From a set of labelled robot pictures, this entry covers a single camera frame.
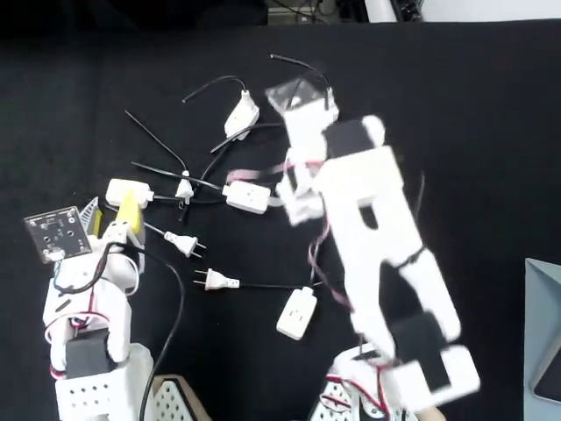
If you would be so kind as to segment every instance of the yellow component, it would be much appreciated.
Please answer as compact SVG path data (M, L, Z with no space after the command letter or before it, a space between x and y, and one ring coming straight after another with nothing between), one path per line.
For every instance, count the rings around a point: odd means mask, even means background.
M94 215L94 229L92 230L92 233L96 237L99 237L99 229L102 226L102 216L103 213L99 209L96 209L96 214Z
M134 200L134 191L130 190L124 197L119 212L115 218L117 222L128 222L131 225L132 232L138 234L142 228L142 211L138 206L138 202Z

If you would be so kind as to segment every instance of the white electrical outlet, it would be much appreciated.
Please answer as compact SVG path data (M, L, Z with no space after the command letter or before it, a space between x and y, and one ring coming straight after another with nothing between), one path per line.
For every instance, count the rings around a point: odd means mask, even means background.
M277 331L294 340L300 340L314 314L317 298L312 288L295 289L277 322Z
M271 190L250 182L235 181L224 186L226 203L243 211L263 214L269 206Z

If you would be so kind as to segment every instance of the white plastic part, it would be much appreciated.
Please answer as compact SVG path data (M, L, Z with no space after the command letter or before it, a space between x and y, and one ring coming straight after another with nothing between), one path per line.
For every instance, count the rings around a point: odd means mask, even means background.
M292 291L280 314L277 331L294 340L300 340L308 328L316 303L317 298L312 288L304 287Z
M85 330L109 328L107 349L114 361L123 361L129 355L131 306L125 291L138 287L138 276L144 270L144 255L140 255L139 265L135 268L123 255L110 254L103 277L94 287L93 299L91 289L74 294L69 299L53 286L54 280L63 288L86 285L94 276L106 244L111 241L130 241L134 246L143 247L129 224L113 222L101 239L89 236L92 253L65 259L55 266L45 301L43 322L48 327L46 338L50 338L51 365L57 371L66 370L66 344L75 335L75 329L68 320L73 317L89 320ZM117 252L118 247L114 246L112 251ZM81 316L79 313L83 312L99 313L101 317Z
M379 402L380 397L378 394L377 376L373 366L383 366L387 363L387 360L379 356L373 356L372 358L368 359L368 362L366 362L365 360L355 360L355 358L358 357L361 353L372 353L373 351L375 351L375 349L372 344L364 344L363 346L356 346L347 351L343 351L335 358L333 367L331 367L330 369L330 375L335 375L336 377L339 377L341 379L356 382L361 386L362 389L364 389L368 393L368 395ZM384 418L382 412L377 407L375 407L364 394L354 388L349 382L327 382L325 389L321 395L330 395L337 399L342 399L351 405L351 409L346 411L343 414L343 417L334 416L333 419L359 421L361 419L360 408L362 408L366 415L368 415L372 419L388 419L390 421L417 421L417 417L412 411L406 410L405 417L403 417L403 408L399 405L392 404L389 404L389 409L392 416L390 418ZM387 398L386 389L384 389L384 396L385 398ZM329 420L329 412L330 410L325 409L325 406L322 405L322 402L320 401L314 409L311 420Z
M222 288L239 288L239 280L228 278L216 270L209 269L207 277L204 280L204 288L209 289L222 289Z
M321 119L321 104L314 105L312 102L286 111L272 97L269 96L269 101L285 118L290 145L294 149L291 159L297 162L296 167L304 165L307 160L325 159L327 141L323 129L329 119L327 116ZM318 116L321 121L311 124L310 115ZM298 205L304 197L309 200L306 194L315 192L323 199L324 212L344 266L344 287L353 308L353 328L367 342L373 343L384 358L392 360L395 343L380 308L380 266L384 261L399 268L401 276L415 290L423 309L434 314L448 342L457 339L461 329L436 259L423 248L423 241L403 195L403 180L394 153L389 146L383 146L384 125L375 116L364 117L361 123L372 142L371 149L327 160L317 174L309 173L313 178L313 187L305 194L292 189L291 196L283 182L277 190L279 197L286 199L285 206L291 209L288 214L292 224L316 218L317 213L308 209L305 201ZM305 186L306 182L306 177L303 177L302 185ZM364 211L373 214L376 226L366 224ZM479 388L477 371L467 349L461 349L462 352L449 354L446 369L451 370L449 376L455 380L446 390L427 393L424 377L418 376L413 368L403 368L407 370L406 374L394 378L388 386L389 395L398 404L423 410L476 391ZM393 378L389 377L392 371L388 369L388 378ZM364 362L349 362L345 374L356 378L358 383L370 390L376 388L376 376Z
M383 143L383 124L379 119L370 116L363 119L363 125L373 142ZM315 182L343 262L345 290L354 308L351 315L354 329L384 355L393 358L394 340L379 303L380 265L388 261L392 266L399 266L423 247L403 195L403 180L394 153L389 146L379 146L328 160ZM370 208L377 229L366 226L361 207ZM433 312L446 339L449 342L457 339L458 314L434 255L425 249L400 273L415 290L421 306Z
M85 421L108 416L109 420L138 421L152 365L150 352L140 344L131 344L130 358L110 373L58 380L55 389L59 418ZM146 406L145 421L154 421L152 394Z
M187 170L183 171L181 175L189 177L189 172ZM191 197L193 197L193 187L189 180L181 180L177 186L177 191L175 192L175 197L182 197L185 204L189 204Z
M419 412L454 401L479 389L479 376L467 348L450 346L441 352L441 356L450 386L430 392L419 362L413 361L382 374L387 400Z
M394 7L390 0L365 0L368 22L396 22Z
M254 125L258 119L259 107L253 101L249 90L242 90L241 98L239 99L238 104L224 124L226 138L233 136L250 125ZM249 132L244 132L243 134L240 134L237 139L243 140L248 134Z
M145 209L148 203L154 199L154 192L145 182L113 178L107 187L105 200L113 206L120 206L131 190L134 192L134 199L138 202L140 209Z
M177 249L185 254L186 257L191 257L198 244L197 237L190 237L188 235L177 235L173 232L167 231L164 234L164 240L172 243Z
M288 214L288 221L292 226L311 218L323 215L322 198L311 190L313 177L306 162L297 161L297 157L290 147L287 150L285 166L293 166L297 185L293 186L290 177L285 172L280 182L276 185L276 192Z
M155 421L195 421L175 382L165 381L154 397Z
M561 18L561 3L557 0L517 0L507 3L488 0L425 0L421 5L424 22L504 22Z
M48 254L45 254L47 261L52 261L55 263L57 261L64 260L66 255L67 254L64 250L53 250L52 252L48 252Z
M225 185L226 203L234 208L262 215L269 206L271 190L250 182L235 181Z
M80 222L84 230L88 232L90 226L94 224L94 219L96 218L96 211L99 210L99 198L94 197L89 201L89 203L80 210Z

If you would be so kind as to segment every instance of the electrical plug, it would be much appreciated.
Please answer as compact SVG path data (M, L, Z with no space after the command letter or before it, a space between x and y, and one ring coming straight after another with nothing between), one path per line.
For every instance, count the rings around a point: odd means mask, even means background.
M183 171L181 175L189 176L189 172L187 170ZM177 186L177 191L175 192L175 197L181 197L185 204L189 204L191 197L193 197L193 187L188 180L181 180L179 181L179 185Z
M220 272L216 270L209 269L208 271L203 270L196 270L197 274L206 275L206 279L204 282L201 281L193 281L193 283L199 283L204 285L204 288L208 291L209 289L222 289L222 288L239 288L239 280L228 278L222 275Z
M191 257L192 255L198 257L199 259L202 256L198 253L195 253L195 247L199 246L200 248L207 248L199 243L197 237L190 237L188 235L177 235L173 232L166 232L164 233L164 240L172 243L177 249L185 254L186 257Z
M154 199L154 192L145 182L112 178L105 193L105 200L112 206L120 206L131 191L140 209L145 209L148 203Z
M224 124L224 132L226 133L226 138L233 136L237 132L244 130L250 125L257 123L259 119L259 107L253 101L249 90L242 90L241 98L238 104L232 110L230 116ZM238 136L238 140L243 140L249 134L244 132Z

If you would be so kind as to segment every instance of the black wire with white plug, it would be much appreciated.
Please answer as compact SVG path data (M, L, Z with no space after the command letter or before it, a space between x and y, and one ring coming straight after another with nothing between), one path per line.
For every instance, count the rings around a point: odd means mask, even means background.
M144 169L146 171L151 171L151 172L159 174L159 175L165 175L167 177L176 178L178 180L187 180L188 182L195 182L197 184L201 184L204 187L208 187L208 188L211 188L211 189L218 190L218 191L222 192L222 188L218 187L216 184L213 184L212 182L206 182L206 181L201 180L201 179L196 178L196 177L191 177L189 175L182 175L182 174L173 173L172 171L166 171L165 169L152 167L150 165L142 164L140 162L131 161L131 164L133 166L137 167L137 168L141 168L141 169Z
M126 116L140 129L142 129L152 140L154 140L156 142L157 145L159 145L162 149L164 149L167 153L169 153L175 160L177 160L179 162L179 164L181 165L181 168L183 170L183 172L187 172L187 164L185 163L185 160L182 159L181 156L179 156L178 153L176 153L169 145L167 145L162 139L160 139L158 136L156 136L156 134L150 130L144 123L142 123L140 121L140 119L135 116L134 114L132 114L130 111L125 110L124 114L126 114ZM146 169L146 170L151 170L157 174L161 174L161 172L163 170L158 170L157 168L153 168L150 167L146 164L139 164L139 166L141 166L142 168ZM161 196L161 195L155 195L154 196L154 200L159 200L159 201L163 201L163 202L169 202L169 203L177 203L178 206L180 208L184 208L184 204L185 204L185 197L182 196ZM223 199L219 199L219 200L199 200L199 199L193 199L191 198L189 200L189 204L215 204L215 203L223 203L224 200Z
M217 153L214 158L212 158L212 161L210 161L209 165L207 165L207 167L204 169L204 171L202 172L202 175L200 177L200 180L203 181L208 181L210 175L212 174L212 171L217 167L217 165L223 161L226 157L226 154L228 153L228 151L230 150L232 146L232 143L227 144L225 147L223 147L221 149L221 151L219 153ZM193 189L193 197L191 197L190 202L193 203L195 202L201 202L200 199L197 199L197 196L199 195L199 192L201 191L202 186L201 184L197 184L195 186L195 188ZM226 199L221 197L218 199L211 199L208 201L205 201L207 204L222 204L226 202ZM182 223L186 223L187 222L187 218L189 215L189 210L191 209L190 206L184 206L183 207L183 211L181 212L181 215L179 216L179 221Z
M109 204L104 205L105 208L109 209L110 211L117 212L118 209L114 208ZM201 248L202 250L206 250L207 247L204 246L199 242L197 237L191 237L190 235L177 235L174 232L170 231L163 231L160 228L144 222L144 227L152 232L157 233L160 235L165 241L173 244L177 250L179 250L185 257L189 258L191 256L195 256L198 259L202 259L202 256L197 253L195 250L197 247Z
M232 134L231 136L220 142L218 145L214 146L212 149L210 149L210 153L216 153L218 150L222 149L226 145L236 140L242 134L249 132L253 129L266 129L266 128L273 129L277 127L284 127L284 124L283 123L255 123L254 125L248 125L245 129L242 129L239 132Z
M228 144L233 140L244 139L248 132L253 128L259 119L259 107L253 101L249 89L245 82L232 75L219 76L210 82L203 84L200 88L195 89L193 92L183 97L182 102L186 103L190 99L202 93L208 87L223 81L234 81L241 86L240 99L234 109L231 111L230 116L226 119L224 123L224 131L226 133L226 141L222 142L220 146L213 148L212 153L216 152L220 147Z
M261 288L261 289L299 289L303 287L308 287L309 285L267 285L262 283L245 283L240 282L239 279L229 278L222 275L220 272L214 269L207 270L196 270L196 274L204 275L204 281L193 281L198 285L204 285L204 288L209 290L214 289L238 289L238 288ZM316 282L312 284L312 287L321 285L322 282Z

